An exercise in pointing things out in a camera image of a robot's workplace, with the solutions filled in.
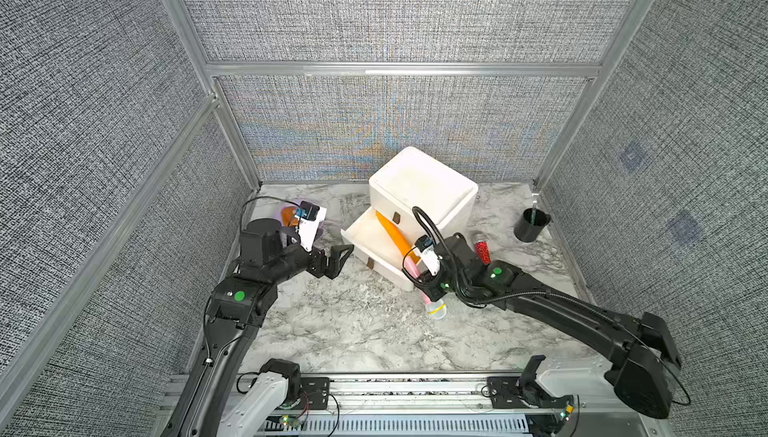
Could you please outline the white three-drawer storage unit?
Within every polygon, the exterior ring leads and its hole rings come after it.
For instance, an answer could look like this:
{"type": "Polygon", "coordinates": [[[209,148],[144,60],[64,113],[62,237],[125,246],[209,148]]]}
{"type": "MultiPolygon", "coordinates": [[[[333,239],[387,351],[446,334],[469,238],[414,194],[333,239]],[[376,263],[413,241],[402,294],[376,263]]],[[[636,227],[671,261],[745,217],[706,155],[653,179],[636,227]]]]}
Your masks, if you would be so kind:
{"type": "Polygon", "coordinates": [[[424,234],[413,207],[449,237],[466,230],[477,193],[477,183],[415,147],[401,150],[369,179],[371,207],[410,242],[424,234]]]}

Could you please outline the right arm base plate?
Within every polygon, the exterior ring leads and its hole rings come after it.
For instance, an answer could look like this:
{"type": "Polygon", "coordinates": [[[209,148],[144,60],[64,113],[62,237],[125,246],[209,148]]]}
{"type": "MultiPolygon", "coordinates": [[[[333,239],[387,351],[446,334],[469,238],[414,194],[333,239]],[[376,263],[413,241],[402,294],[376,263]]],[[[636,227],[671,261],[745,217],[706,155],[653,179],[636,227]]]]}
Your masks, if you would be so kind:
{"type": "Polygon", "coordinates": [[[520,384],[518,377],[488,377],[486,390],[494,409],[552,409],[569,413],[574,408],[572,395],[554,397],[535,381],[520,384]]]}

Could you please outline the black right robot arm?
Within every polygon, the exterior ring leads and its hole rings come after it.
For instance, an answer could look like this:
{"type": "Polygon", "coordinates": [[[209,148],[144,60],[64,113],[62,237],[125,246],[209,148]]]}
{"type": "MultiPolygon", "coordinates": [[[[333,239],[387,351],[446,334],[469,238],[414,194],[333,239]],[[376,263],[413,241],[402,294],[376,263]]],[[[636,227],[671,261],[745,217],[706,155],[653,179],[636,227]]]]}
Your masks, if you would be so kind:
{"type": "Polygon", "coordinates": [[[603,377],[621,402],[647,417],[669,417],[682,362],[662,317],[610,311],[550,287],[508,262],[484,262],[460,233],[440,242],[422,236],[415,251],[426,268],[411,281],[430,300],[453,293],[473,308],[495,306],[547,324],[608,360],[603,377]]]}

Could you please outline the red glitter microphone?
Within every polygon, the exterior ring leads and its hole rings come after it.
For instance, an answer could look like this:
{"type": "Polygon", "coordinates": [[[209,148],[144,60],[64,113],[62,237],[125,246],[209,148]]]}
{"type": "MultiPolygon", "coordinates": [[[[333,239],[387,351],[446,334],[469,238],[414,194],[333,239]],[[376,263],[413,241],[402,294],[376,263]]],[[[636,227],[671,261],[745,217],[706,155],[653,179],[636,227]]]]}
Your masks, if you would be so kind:
{"type": "Polygon", "coordinates": [[[483,262],[484,265],[488,265],[491,262],[489,248],[485,241],[476,242],[475,251],[477,256],[483,262]]]}

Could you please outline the orange microphone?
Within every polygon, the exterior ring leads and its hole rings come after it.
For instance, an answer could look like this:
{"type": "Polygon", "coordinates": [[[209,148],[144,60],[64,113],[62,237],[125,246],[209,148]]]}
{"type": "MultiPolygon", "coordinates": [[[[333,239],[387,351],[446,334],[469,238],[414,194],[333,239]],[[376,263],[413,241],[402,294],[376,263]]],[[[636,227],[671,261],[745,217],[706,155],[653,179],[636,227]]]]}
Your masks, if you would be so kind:
{"type": "Polygon", "coordinates": [[[411,250],[412,245],[406,240],[399,228],[378,211],[375,212],[375,216],[401,255],[411,258],[415,263],[418,263],[420,258],[411,250]]]}

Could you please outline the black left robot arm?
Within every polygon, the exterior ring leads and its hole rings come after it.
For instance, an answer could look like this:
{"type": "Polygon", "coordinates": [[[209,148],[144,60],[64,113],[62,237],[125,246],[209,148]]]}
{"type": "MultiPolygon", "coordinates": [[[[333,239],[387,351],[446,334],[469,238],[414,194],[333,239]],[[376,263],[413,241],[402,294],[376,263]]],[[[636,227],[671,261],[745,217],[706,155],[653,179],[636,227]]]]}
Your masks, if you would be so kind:
{"type": "Polygon", "coordinates": [[[251,436],[283,405],[301,398],[298,364],[271,359],[233,408],[228,398],[250,345],[278,297],[280,284],[302,272],[336,278],[351,245],[329,252],[304,248],[298,232],[273,218],[249,222],[239,234],[240,252],[214,288],[203,312],[203,344],[163,431],[166,436],[251,436]]]}

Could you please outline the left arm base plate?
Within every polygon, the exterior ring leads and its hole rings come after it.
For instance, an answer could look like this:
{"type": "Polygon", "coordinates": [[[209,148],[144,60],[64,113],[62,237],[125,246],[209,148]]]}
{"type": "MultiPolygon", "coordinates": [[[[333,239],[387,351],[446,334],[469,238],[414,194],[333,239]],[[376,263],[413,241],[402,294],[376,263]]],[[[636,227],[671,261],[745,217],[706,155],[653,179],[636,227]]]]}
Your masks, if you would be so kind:
{"type": "Polygon", "coordinates": [[[326,410],[329,394],[330,379],[327,377],[302,377],[300,380],[290,380],[286,397],[278,409],[326,410]]]}

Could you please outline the white bottom drawer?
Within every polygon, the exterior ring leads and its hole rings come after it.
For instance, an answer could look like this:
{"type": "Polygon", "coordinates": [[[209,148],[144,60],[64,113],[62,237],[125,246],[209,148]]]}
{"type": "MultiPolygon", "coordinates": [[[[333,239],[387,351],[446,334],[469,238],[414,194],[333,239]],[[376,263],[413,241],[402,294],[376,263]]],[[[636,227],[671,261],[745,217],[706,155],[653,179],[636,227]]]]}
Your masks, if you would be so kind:
{"type": "Polygon", "coordinates": [[[341,230],[346,244],[354,246],[353,255],[369,270],[379,274],[397,288],[411,292],[412,282],[402,273],[402,254],[369,207],[347,229],[341,230]]]}

